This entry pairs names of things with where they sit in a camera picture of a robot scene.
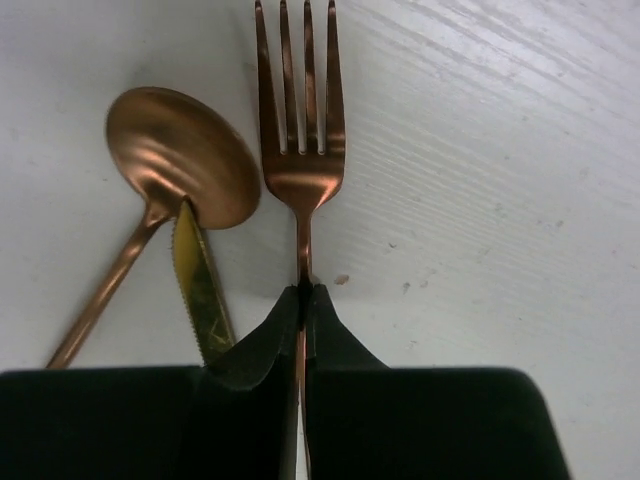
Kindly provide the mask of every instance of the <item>fork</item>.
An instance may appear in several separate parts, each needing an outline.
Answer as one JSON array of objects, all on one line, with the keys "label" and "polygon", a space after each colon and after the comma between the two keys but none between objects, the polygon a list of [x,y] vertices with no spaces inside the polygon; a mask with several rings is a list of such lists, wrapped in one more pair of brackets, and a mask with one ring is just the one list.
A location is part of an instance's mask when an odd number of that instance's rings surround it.
[{"label": "fork", "polygon": [[271,77],[269,49],[260,0],[256,1],[258,44],[258,85],[260,105],[260,143],[262,169],[269,191],[295,214],[297,223],[298,285],[308,290],[312,283],[311,217],[321,205],[333,198],[342,186],[346,153],[346,134],[336,6],[329,1],[327,28],[327,88],[324,150],[319,148],[318,109],[311,4],[304,2],[304,62],[306,147],[299,145],[298,114],[289,38],[287,2],[280,2],[280,38],[286,147],[280,149],[278,116]]}]

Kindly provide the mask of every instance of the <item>white surface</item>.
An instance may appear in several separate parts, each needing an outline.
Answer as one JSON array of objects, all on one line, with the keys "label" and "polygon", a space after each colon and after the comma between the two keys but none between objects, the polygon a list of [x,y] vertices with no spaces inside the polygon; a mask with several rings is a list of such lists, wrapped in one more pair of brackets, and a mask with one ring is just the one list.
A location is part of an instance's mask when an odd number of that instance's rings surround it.
[{"label": "white surface", "polygon": [[[338,18],[347,174],[314,258],[341,319],[391,365],[523,369],[576,478],[640,478],[639,2],[341,0]],[[254,39],[250,0],[0,3],[0,369],[45,363],[142,214],[110,102],[179,89],[257,155]],[[170,232],[74,366],[198,361]],[[211,235],[240,336],[292,281],[293,236],[267,192]]]}]

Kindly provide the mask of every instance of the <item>knife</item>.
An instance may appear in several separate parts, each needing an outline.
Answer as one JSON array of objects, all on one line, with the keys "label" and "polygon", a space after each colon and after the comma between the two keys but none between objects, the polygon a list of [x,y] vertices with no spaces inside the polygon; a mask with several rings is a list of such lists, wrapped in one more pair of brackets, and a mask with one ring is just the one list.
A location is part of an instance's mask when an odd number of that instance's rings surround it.
[{"label": "knife", "polygon": [[173,230],[173,265],[205,365],[235,344],[227,306],[209,245],[184,200]]}]

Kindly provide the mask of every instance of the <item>spoon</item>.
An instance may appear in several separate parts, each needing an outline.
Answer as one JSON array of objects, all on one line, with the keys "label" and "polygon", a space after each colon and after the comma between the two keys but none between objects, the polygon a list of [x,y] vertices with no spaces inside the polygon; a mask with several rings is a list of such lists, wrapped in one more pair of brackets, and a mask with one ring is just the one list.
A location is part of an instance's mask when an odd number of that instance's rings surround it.
[{"label": "spoon", "polygon": [[204,229],[233,227],[258,206],[260,182],[251,152],[216,112],[182,93],[129,90],[107,115],[107,144],[118,170],[146,203],[135,229],[47,364],[69,366],[98,317],[158,228],[188,198]]}]

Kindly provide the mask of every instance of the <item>brown crumb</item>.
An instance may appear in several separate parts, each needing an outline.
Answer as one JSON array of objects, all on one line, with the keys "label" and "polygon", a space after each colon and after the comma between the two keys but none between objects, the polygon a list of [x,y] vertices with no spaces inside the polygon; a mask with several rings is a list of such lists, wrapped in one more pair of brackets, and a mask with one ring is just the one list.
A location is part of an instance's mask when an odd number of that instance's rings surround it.
[{"label": "brown crumb", "polygon": [[344,285],[349,281],[349,275],[338,275],[336,279],[333,281],[336,285]]}]

